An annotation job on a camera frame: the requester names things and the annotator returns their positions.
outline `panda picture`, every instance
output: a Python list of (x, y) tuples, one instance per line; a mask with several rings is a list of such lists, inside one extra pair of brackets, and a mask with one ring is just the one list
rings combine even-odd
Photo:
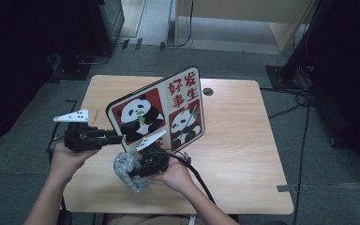
[(127, 142), (135, 142), (157, 130), (164, 122), (164, 115), (147, 99), (146, 95), (131, 100), (117, 112), (121, 119), (121, 132)]
[(176, 149), (184, 143), (194, 139), (200, 132), (201, 126), (196, 119), (196, 107), (184, 110), (172, 120), (172, 148)]

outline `person's left hand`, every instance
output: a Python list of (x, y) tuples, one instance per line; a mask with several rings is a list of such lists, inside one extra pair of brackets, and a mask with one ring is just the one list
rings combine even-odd
[(55, 181), (66, 185), (71, 180), (72, 175), (81, 168), (84, 162), (97, 152), (98, 150), (74, 153), (60, 142), (53, 150), (49, 176)]

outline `person's right hand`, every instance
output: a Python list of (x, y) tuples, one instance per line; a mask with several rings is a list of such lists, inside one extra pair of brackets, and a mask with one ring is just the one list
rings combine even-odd
[(195, 187), (187, 167), (173, 157), (169, 158), (168, 169), (165, 172), (151, 175), (150, 180), (161, 181), (172, 190), (180, 193)]

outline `panda sign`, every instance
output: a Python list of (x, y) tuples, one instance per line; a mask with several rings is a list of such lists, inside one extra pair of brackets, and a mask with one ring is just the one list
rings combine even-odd
[(180, 150), (204, 133), (199, 70), (188, 67), (107, 106), (112, 127), (124, 136), (125, 151), (136, 152), (144, 137), (166, 130), (163, 149)]

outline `floor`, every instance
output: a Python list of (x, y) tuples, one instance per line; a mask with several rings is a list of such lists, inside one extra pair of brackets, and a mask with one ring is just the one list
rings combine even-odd
[[(174, 0), (122, 0), (122, 4), (125, 24), (121, 39), (136, 43), (142, 38), (144, 45), (159, 46), (161, 42), (174, 45)], [(292, 54), (293, 46), (300, 41), (304, 31), (302, 25), (294, 43), (284, 54)], [(189, 35), (189, 18), (179, 18), (178, 33), (178, 45), (185, 43)], [(204, 18), (192, 19), (191, 38), (183, 48), (280, 54), (268, 22)]]

